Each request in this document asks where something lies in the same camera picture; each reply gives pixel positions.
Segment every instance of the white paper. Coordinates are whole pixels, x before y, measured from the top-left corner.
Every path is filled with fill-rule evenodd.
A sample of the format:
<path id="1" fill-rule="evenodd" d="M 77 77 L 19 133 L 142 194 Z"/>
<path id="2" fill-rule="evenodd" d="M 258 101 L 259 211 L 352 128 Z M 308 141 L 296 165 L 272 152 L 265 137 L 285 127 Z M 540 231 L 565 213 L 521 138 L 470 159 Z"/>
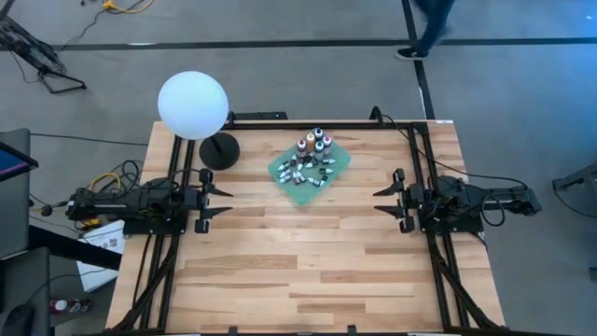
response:
<path id="1" fill-rule="evenodd" d="M 122 228 L 124 227 L 124 221 L 119 220 L 114 223 L 102 226 L 100 229 L 87 232 L 83 235 L 85 239 L 79 239 L 79 242 L 93 244 L 112 252 L 119 254 L 124 253 L 124 236 L 122 235 Z M 92 271 L 100 271 L 98 273 L 89 273 L 81 276 L 81 282 L 83 289 L 86 292 L 91 292 L 94 289 L 101 287 L 109 281 L 115 279 L 118 276 L 118 271 L 106 270 L 102 267 L 89 265 L 80 261 L 76 262 L 79 274 L 84 274 Z"/>

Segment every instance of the yellow cable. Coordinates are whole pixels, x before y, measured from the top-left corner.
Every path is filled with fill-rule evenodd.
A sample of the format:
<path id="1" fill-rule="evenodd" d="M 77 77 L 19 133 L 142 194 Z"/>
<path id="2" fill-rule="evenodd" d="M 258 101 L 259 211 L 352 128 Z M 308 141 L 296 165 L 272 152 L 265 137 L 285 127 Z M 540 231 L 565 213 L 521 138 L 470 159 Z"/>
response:
<path id="1" fill-rule="evenodd" d="M 139 9 L 125 9 L 125 8 L 121 8 L 116 6 L 116 4 L 114 3 L 114 1 L 112 0 L 107 0 L 104 2 L 104 9 L 108 10 L 108 9 L 115 9 L 115 10 L 119 10 L 123 13 L 127 13 L 127 14 L 137 14 L 137 13 L 141 13 L 142 11 L 146 10 L 149 6 L 151 6 L 151 4 L 153 4 L 155 0 L 149 0 L 143 7 L 139 8 Z"/>
<path id="2" fill-rule="evenodd" d="M 112 176 L 116 179 L 116 181 L 118 182 L 118 190 L 120 190 L 122 188 L 122 182 L 120 181 L 120 176 L 118 176 L 114 173 L 103 173 L 103 174 L 95 177 L 95 179 L 93 181 L 91 181 L 91 183 L 90 183 L 89 190 L 93 190 L 93 187 L 95 186 L 96 183 L 100 182 L 102 179 L 104 179 L 105 177 L 109 177 L 109 176 Z"/>

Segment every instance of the person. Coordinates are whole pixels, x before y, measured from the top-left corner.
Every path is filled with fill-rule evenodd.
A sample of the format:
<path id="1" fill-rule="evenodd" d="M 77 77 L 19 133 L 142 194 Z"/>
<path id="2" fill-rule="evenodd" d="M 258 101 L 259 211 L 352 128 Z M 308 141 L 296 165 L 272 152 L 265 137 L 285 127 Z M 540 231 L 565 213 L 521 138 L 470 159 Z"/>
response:
<path id="1" fill-rule="evenodd" d="M 415 0 L 414 2 L 427 17 L 427 27 L 423 37 L 414 46 L 396 51 L 396 57 L 401 60 L 423 60 L 427 57 L 429 50 L 447 33 L 446 20 L 454 4 L 454 0 Z"/>

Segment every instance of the shoe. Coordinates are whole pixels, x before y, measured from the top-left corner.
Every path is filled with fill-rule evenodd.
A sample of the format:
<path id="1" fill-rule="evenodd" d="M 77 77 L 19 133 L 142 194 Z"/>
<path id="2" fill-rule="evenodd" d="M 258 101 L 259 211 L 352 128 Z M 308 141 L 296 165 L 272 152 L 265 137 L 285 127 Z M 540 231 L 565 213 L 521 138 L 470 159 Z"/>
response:
<path id="1" fill-rule="evenodd" d="M 418 53 L 417 50 L 413 48 L 406 48 L 398 49 L 396 51 L 396 57 L 405 61 L 420 61 L 426 59 L 427 54 Z"/>

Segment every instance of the white ball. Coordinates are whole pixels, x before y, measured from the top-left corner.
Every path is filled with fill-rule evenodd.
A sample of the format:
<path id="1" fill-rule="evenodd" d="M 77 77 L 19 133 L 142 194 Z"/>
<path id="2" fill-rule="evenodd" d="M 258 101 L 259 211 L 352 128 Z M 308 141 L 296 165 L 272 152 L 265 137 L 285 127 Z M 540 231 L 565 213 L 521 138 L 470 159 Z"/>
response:
<path id="1" fill-rule="evenodd" d="M 228 97 L 215 79 L 186 71 L 170 77 L 161 87 L 158 111 L 174 134 L 199 140 L 222 128 L 229 113 Z"/>

